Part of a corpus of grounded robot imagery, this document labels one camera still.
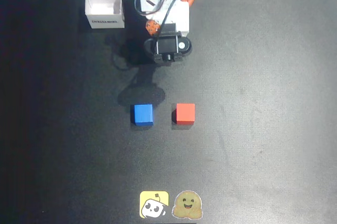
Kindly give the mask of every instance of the hugging face emoji sticker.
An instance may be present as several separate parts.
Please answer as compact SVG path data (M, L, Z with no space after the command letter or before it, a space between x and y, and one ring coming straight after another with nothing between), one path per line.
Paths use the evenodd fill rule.
M194 191L183 191L175 199L172 215L179 219L189 218L197 220L202 218L202 203L199 195Z

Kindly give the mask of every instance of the white cardboard box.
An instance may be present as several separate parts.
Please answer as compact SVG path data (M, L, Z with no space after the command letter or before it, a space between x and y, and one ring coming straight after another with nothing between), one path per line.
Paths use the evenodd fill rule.
M124 28L122 0L85 0L85 15L92 29Z

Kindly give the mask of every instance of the wire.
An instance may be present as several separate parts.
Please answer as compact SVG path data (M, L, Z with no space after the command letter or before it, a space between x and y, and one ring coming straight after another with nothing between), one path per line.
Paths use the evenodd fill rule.
M162 8L162 6L164 4L164 1L165 0L159 0L156 9L152 12L142 12L142 11L140 11L137 8L137 0L134 0L134 7L135 7L135 10L137 11L137 13L140 14L141 16L148 16L148 15L152 15L152 14L158 12Z
M177 0L173 0L172 3L170 4L169 8L167 9L167 12L166 12L166 15L165 15L165 17L164 17L164 19L163 19L163 22L162 22L162 24L161 24L161 26L160 26L160 28L159 28L159 30L158 30L158 32L157 32L157 39L159 38L160 34L162 33L162 30L163 30L163 27L164 27L165 22L166 22L166 20L167 20L167 17L169 16L170 11L171 11L171 9L172 9L172 7L173 7L175 1L177 1Z

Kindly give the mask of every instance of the sticker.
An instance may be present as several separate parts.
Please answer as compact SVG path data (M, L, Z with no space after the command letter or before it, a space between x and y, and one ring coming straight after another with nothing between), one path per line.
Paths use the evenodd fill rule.
M203 214L201 207L201 198L196 192L183 191L175 198L172 215L179 219L199 220Z
M166 191L143 191L139 214L142 218L158 218L166 214L168 206L169 194Z

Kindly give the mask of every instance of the black table surface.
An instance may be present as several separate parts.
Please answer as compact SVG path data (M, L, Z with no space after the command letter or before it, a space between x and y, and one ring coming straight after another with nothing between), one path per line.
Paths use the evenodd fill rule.
M140 218L145 190L197 192L196 223L336 223L337 0L196 0L171 66L144 57L133 0L123 30L91 30L84 0L0 1L1 223L193 222Z

